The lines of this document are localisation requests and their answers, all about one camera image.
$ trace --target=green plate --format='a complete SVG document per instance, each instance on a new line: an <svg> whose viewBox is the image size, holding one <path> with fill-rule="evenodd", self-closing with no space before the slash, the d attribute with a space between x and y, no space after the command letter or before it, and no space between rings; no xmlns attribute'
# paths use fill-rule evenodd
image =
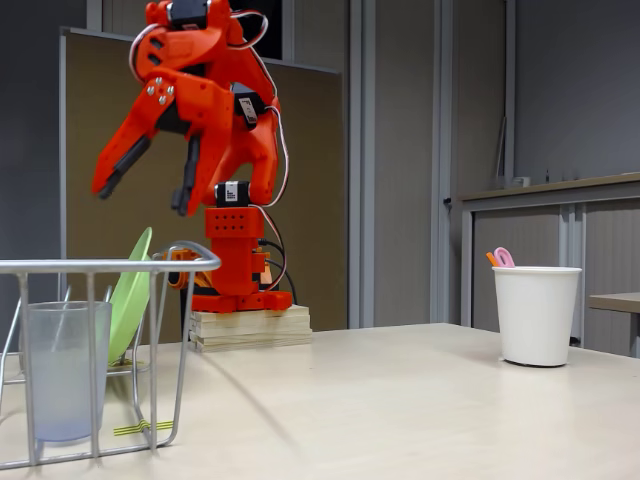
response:
<svg viewBox="0 0 640 480"><path fill-rule="evenodd" d="M129 260L150 260L147 255L151 242L151 227L136 243ZM109 363L125 352L136 333L144 309L149 302L149 272L123 272L111 296L111 335L109 337Z"/></svg>

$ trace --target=wire basket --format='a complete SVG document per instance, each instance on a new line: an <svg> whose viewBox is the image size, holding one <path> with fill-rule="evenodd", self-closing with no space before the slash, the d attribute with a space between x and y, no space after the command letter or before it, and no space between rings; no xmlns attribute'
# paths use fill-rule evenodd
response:
<svg viewBox="0 0 640 480"><path fill-rule="evenodd" d="M195 260L171 260L173 250L189 249L200 255ZM193 296L193 285L196 272L206 272L215 270L220 266L220 259L208 249L194 242L179 241L160 250L153 255L150 261L129 261L129 260L3 260L0 261L0 274L13 274L18 277L20 285L20 300L16 307L16 312L11 324L9 335L0 359L0 406L4 385L24 384L27 413L27 448L29 452L28 460L18 460L0 463L0 470L10 468L20 468L27 466L46 465L51 463L67 462L71 460L81 460L98 458L107 455L118 455L121 453L137 452L141 450L155 451L157 448L165 447L175 439L178 433L178 423L180 419L180 405L182 402L182 389L184 385L184 373L187 345L189 342L189 322L184 322L182 331L182 345L180 348L180 364L178 367L178 380L176 386L176 400L173 412L173 425L169 436L158 441L157 438L157 349L160 329L162 327L162 316L164 313L164 303L167 293L167 280L170 272L188 272L189 283L187 287L187 301L185 305L185 319L190 318L191 300ZM121 376L131 374L133 387L133 409L143 427L142 432L146 442L139 445L130 445L117 448L100 449L98 441L99 419L98 419L98 387L96 380L96 326L95 326L95 275L98 273L123 273L123 272L149 272L149 303L147 311L149 316L149 364L139 368L137 364L137 350L140 345L143 322L135 335L132 348L132 366L127 369L109 371L108 376ZM89 341L89 381L90 381L90 402L91 402L91 449L89 452L73 453L67 455L57 455L42 457L43 442L36 439L34 423L34 402L33 402L33 376L29 362L30 345L28 339L28 329L26 328L29 317L29 285L28 277L31 274L39 273L83 273L87 282L87 305L88 305L88 341ZM164 273L164 282L160 304L157 302L157 276ZM23 376L22 378L4 380L4 367L6 358L9 355L20 355L20 353L10 354L8 352L11 339L14 335L16 325L20 321L22 331L22 358ZM143 371L150 372L150 419L147 421L140 409L138 397L138 374Z"/></svg>

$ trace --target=table surface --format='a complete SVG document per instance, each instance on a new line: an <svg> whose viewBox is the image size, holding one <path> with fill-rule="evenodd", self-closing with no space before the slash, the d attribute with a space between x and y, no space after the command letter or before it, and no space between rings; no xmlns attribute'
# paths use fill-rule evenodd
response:
<svg viewBox="0 0 640 480"><path fill-rule="evenodd" d="M616 312L640 313L640 293L614 293L590 295L589 308L614 310Z"/></svg>
<svg viewBox="0 0 640 480"><path fill-rule="evenodd" d="M177 348L159 352L160 421L171 418ZM567 366L535 369L499 357L499 335L445 324L190 353L181 427L171 447L156 456L45 466L37 477L638 478L640 361L571 349ZM122 425L110 417L122 405L115 402L120 387L110 380L103 446L114 441L110 428ZM22 387L6 392L3 457L24 439ZM0 479L33 475L12 470Z"/></svg>

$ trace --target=white cable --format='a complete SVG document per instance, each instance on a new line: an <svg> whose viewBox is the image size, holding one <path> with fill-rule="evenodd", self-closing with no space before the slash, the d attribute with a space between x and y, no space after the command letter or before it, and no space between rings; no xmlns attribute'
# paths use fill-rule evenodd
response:
<svg viewBox="0 0 640 480"><path fill-rule="evenodd" d="M269 214L265 211L265 209L263 207L261 207L260 205L255 205L253 203L249 204L250 207L253 208L257 208L258 210L260 210L260 213L262 213L262 216L264 217L264 219L267 221L267 223L269 224L269 226L271 227L271 230L273 230L273 233L275 233L276 238L278 239L278 244L280 244L280 248L282 248L282 271L280 272L280 274L276 277L276 279L271 283L271 285L269 285L266 289L264 290L260 290L261 292L268 292L270 290L273 290L273 288L278 285L278 283L280 283L280 280L282 280L282 277L284 277L284 272L287 271L287 256L284 253L285 249L284 249L284 245L282 245L282 238L280 238L280 233L278 232L278 229L276 228L273 220L271 220L271 217L269 216Z"/></svg>
<svg viewBox="0 0 640 480"><path fill-rule="evenodd" d="M248 42L245 41L241 45L229 44L228 47L231 50L246 50L248 48L252 48L256 43L258 43L260 40L262 40L262 37L264 37L266 35L267 30L269 29L269 19L267 18L266 15L264 15L261 12L259 12L258 10L240 10L240 11L237 11L237 12L232 12L231 13L231 18L243 18L243 17L254 16L254 15L262 17L262 25L260 27L260 33L258 33L258 35L256 35L254 38L252 38Z"/></svg>
<svg viewBox="0 0 640 480"><path fill-rule="evenodd" d="M274 112L276 114L276 117L278 118L278 130L280 130L280 142L282 143L282 151L284 152L284 178L282 179L282 186L280 187L280 191L278 192L278 195L276 195L276 198L274 198L270 204L265 205L265 208L273 207L276 203L278 203L278 201L284 194L284 191L287 188L287 182L289 181L289 150L287 149L287 142L284 140L284 130L282 129L282 117L280 116L280 112L276 107L268 106L267 110L271 110L272 112Z"/></svg>
<svg viewBox="0 0 640 480"><path fill-rule="evenodd" d="M258 52L256 52L253 47L251 47L251 53L253 53L253 56L256 58L256 60L260 64L260 67L262 68L262 71L264 72L265 76L269 79L269 82L271 83L271 88L273 88L273 96L277 97L278 87L276 87L276 82L274 82L273 78L271 78L271 74L269 73L267 66L264 64L264 62L262 61L262 58L260 58L260 55L258 55Z"/></svg>
<svg viewBox="0 0 640 480"><path fill-rule="evenodd" d="M140 78L140 75L138 75L138 72L136 71L133 65L133 55L136 51L136 48L138 48L138 44L142 41L145 35L148 34L154 28L157 28L159 26L160 25L157 23L152 23L151 25L147 25L146 27L144 27L144 29L135 38L135 40L131 44L131 48L129 49L129 69L131 70L131 73L133 73L133 76L136 78L136 80L138 80L140 83L144 83L144 80Z"/></svg>

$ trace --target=orange object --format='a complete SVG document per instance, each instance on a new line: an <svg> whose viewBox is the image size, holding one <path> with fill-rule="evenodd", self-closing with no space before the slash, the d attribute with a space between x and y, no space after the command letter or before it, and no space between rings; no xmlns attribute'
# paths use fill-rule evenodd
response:
<svg viewBox="0 0 640 480"><path fill-rule="evenodd" d="M102 198L111 195L154 136L164 130L180 133L188 141L183 184L172 202L180 215L193 215L200 204L215 207L215 186L228 181L245 163L253 165L251 202L271 201L278 169L278 115L269 110L280 111L275 87L255 51L245 48L235 18L238 12L231 11L229 0L203 5L181 0L147 4L148 26L133 42L129 59L142 91L98 158L91 189ZM184 15L190 8L206 10L191 18ZM255 92L264 104L257 103L252 128L246 111L245 116L238 114L243 104L231 89L236 83ZM259 291L257 277L267 258L258 250L258 238L264 236L261 212L252 207L207 208L205 218L206 235L221 266L198 276L196 284L210 286L219 295L194 295L193 309L232 312L291 306L288 292ZM174 252L173 257L190 255L193 252L186 250ZM188 274L181 274L172 286L185 288L187 283Z"/></svg>
<svg viewBox="0 0 640 480"><path fill-rule="evenodd" d="M495 257L493 256L493 253L487 252L486 255L487 255L487 258L489 259L489 261L491 262L491 265L493 265L494 267L499 267L500 266L500 265L498 265L498 262L496 261Z"/></svg>

